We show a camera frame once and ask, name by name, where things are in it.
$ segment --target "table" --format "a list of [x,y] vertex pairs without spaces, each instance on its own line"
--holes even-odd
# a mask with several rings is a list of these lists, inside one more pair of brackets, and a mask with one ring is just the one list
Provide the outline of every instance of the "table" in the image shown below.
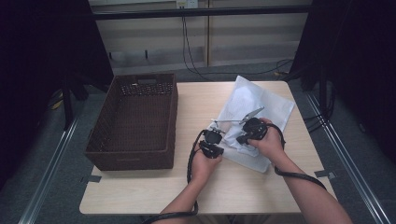
[[[255,84],[294,101],[283,81]],[[234,82],[177,83],[178,110],[175,165],[170,170],[101,172],[89,182],[80,204],[86,215],[151,215],[160,213],[187,185],[191,145],[210,119],[219,115],[233,91]],[[297,105],[284,131],[285,151],[308,175],[323,170]],[[334,195],[328,178],[321,178]],[[265,174],[224,159],[198,197],[200,214],[300,213],[283,178],[271,166]]]

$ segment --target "woven basket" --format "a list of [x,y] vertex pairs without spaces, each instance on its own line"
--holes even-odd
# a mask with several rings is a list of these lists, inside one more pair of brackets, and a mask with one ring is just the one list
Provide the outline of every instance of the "woven basket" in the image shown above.
[[102,171],[173,168],[177,98],[173,74],[114,77],[85,155]]

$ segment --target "forearm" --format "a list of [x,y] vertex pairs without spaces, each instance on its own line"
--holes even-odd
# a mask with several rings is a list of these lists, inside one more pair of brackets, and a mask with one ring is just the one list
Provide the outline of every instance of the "forearm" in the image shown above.
[[[304,174],[289,158],[276,166],[284,172]],[[284,179],[308,223],[352,223],[341,204],[319,185],[294,177]]]
[[[186,188],[184,188],[177,197],[170,202],[162,211],[161,214],[166,213],[175,213],[175,212],[190,212],[194,206],[194,203],[204,188],[205,182],[204,181],[194,181],[192,180]],[[165,223],[189,223],[188,217],[181,217],[181,218],[171,218],[171,219],[164,219],[159,220],[154,223],[165,224]]]

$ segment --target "wicker basket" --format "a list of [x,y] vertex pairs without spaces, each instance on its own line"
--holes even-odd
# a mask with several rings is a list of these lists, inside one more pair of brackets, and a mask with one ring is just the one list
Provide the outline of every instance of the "wicker basket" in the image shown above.
[[173,168],[177,98],[173,74],[114,77],[85,155],[102,171]]

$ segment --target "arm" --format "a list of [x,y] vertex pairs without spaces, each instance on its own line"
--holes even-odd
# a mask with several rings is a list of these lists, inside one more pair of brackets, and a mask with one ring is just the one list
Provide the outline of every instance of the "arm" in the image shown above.
[[[268,128],[262,140],[249,140],[249,143],[281,171],[304,174],[282,149],[276,129]],[[284,179],[308,223],[352,223],[341,204],[319,185],[294,177]]]
[[[176,198],[170,202],[162,211],[161,214],[173,212],[190,212],[194,203],[205,187],[209,177],[216,169],[217,164],[221,162],[221,155],[215,159],[207,158],[201,150],[198,150],[194,156],[191,167],[191,181],[184,188]],[[189,223],[188,217],[164,219],[154,222],[155,224],[166,223]]]

